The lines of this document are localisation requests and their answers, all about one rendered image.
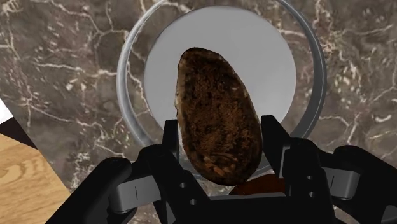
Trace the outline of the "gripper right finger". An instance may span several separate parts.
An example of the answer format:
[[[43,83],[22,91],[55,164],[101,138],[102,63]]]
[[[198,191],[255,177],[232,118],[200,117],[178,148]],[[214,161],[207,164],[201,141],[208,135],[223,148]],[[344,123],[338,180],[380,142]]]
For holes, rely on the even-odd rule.
[[[397,168],[351,145],[333,153],[291,137],[272,115],[261,118],[263,152],[286,184],[287,219],[343,224],[334,207],[359,224],[397,224]]]

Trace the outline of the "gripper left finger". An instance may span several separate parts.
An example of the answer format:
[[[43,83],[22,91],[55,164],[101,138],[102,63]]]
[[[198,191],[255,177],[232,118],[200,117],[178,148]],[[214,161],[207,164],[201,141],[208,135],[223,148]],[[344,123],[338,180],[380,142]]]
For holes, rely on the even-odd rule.
[[[205,224],[211,201],[178,152],[177,121],[168,120],[161,144],[143,148],[135,162],[100,162],[45,224],[128,224],[149,203],[161,224]]]

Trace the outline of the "small brown object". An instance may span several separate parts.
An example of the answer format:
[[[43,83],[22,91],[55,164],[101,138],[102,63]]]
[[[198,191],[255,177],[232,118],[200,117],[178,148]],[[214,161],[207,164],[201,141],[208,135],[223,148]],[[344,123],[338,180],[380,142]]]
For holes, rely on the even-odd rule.
[[[235,186],[230,195],[252,195],[258,193],[284,193],[285,182],[275,174],[266,174]]]

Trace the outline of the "clear glass bowl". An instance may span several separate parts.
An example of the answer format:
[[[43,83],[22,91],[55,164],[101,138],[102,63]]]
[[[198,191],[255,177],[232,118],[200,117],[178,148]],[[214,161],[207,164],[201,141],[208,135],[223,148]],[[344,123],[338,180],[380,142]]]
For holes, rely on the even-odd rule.
[[[297,88],[297,61],[287,41],[257,12],[229,3],[192,0],[158,0],[143,13],[127,36],[118,61],[116,91],[123,119],[140,146],[155,142],[130,100],[127,79],[139,43],[148,44],[143,54],[144,101],[157,124],[176,116],[178,62],[192,47],[223,56],[234,68],[250,94],[259,116],[282,120]]]

